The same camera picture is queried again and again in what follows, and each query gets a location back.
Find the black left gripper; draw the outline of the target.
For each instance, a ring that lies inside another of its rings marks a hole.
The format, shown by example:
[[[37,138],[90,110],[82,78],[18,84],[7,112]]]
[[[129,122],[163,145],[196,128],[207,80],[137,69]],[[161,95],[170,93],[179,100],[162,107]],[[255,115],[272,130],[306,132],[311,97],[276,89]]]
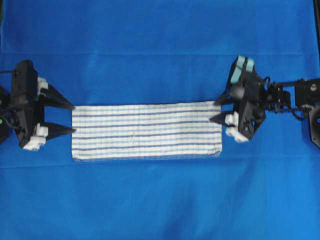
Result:
[[[38,151],[46,141],[76,132],[76,129],[71,127],[43,122],[43,105],[75,109],[57,89],[48,85],[45,78],[38,77],[30,59],[23,60],[16,65],[12,73],[10,92],[14,132],[19,147],[23,150]]]

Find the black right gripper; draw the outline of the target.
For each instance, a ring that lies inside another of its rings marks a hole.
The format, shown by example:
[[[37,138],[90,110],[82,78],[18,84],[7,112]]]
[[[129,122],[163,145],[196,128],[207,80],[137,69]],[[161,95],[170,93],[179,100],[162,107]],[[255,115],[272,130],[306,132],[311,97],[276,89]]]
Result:
[[[209,121],[227,126],[226,134],[237,143],[250,141],[266,119],[265,85],[266,80],[256,72],[254,60],[238,55],[231,66],[226,90],[213,103],[233,104],[233,110],[221,112]]]

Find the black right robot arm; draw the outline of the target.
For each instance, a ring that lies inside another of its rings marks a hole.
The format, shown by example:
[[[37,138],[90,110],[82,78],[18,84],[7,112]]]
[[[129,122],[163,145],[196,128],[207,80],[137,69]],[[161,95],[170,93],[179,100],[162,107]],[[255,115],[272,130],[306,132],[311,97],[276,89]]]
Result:
[[[316,143],[320,133],[320,80],[298,79],[274,82],[261,77],[252,58],[238,55],[231,65],[224,92],[214,106],[232,105],[210,118],[226,126],[237,142],[250,141],[266,119],[266,113],[289,113],[297,120],[309,120],[311,139]]]

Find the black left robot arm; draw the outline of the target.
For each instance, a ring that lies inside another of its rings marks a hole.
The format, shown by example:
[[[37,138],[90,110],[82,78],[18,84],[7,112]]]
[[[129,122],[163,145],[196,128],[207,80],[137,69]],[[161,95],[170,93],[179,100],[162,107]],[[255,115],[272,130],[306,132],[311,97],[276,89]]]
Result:
[[[72,134],[76,129],[46,122],[45,108],[73,111],[75,106],[56,88],[39,77],[30,59],[19,62],[11,74],[11,90],[0,89],[0,141],[14,131],[21,149],[38,151],[48,140]]]

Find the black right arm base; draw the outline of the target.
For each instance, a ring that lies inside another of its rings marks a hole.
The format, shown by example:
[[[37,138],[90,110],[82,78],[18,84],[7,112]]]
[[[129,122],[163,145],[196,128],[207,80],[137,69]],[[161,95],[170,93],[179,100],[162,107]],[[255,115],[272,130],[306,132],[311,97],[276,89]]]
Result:
[[[320,106],[306,105],[306,120],[302,123],[303,141],[320,148]]]

